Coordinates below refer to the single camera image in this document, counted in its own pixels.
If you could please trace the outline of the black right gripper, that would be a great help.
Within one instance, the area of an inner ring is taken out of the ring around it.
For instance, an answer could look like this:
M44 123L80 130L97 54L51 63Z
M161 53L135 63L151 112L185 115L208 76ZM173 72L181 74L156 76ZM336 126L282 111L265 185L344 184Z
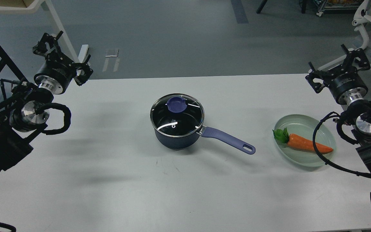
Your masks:
M371 69L370 62L362 48L349 50L341 45L346 57L341 64L341 72L324 72L317 70L312 62L308 62L311 71L305 79L315 93L328 88L339 105L350 105L363 100L368 88L358 75L360 71Z

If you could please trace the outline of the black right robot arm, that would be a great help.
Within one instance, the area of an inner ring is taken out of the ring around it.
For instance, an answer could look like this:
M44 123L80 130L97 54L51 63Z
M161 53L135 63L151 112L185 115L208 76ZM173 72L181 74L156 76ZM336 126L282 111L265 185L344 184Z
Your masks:
M361 48L350 50L344 44L341 48L345 53L345 58L342 58L337 66L328 71L317 70L309 62L311 71L305 79L313 90L320 93L324 88L328 88L336 103L346 106L344 112L340 114L330 112L320 120L312 135L312 145L325 165L371 179L371 101L365 99L368 88L358 74L359 71L369 70L371 65ZM359 145L356 151L368 169L368 173L349 170L323 156L317 147L315 136L321 125L330 118L336 122L336 131L343 140L349 144Z

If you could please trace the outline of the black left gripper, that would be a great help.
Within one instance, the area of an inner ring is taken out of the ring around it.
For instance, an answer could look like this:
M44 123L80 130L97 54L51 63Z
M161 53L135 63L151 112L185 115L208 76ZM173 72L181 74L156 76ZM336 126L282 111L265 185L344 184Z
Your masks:
M62 53L58 43L63 35L60 31L56 36L44 33L40 41L33 47L33 53L45 58L45 63L34 76L34 81L39 87L50 90L53 94L63 94L75 80L78 86L84 85L93 74L90 68L89 54L82 63L73 63L72 59Z

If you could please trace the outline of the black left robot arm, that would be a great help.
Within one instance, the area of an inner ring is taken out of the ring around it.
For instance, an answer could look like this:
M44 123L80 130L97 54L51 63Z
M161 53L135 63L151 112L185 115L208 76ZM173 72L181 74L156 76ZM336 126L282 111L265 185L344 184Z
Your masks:
M53 101L56 94L65 93L72 80L85 84L93 73L90 55L74 62L61 49L64 34L44 33L33 47L44 63L29 81L0 46L0 73L8 67L16 80L0 79L3 100L0 102L0 172L17 165L33 151L31 142L40 134L56 135L71 126L71 111Z

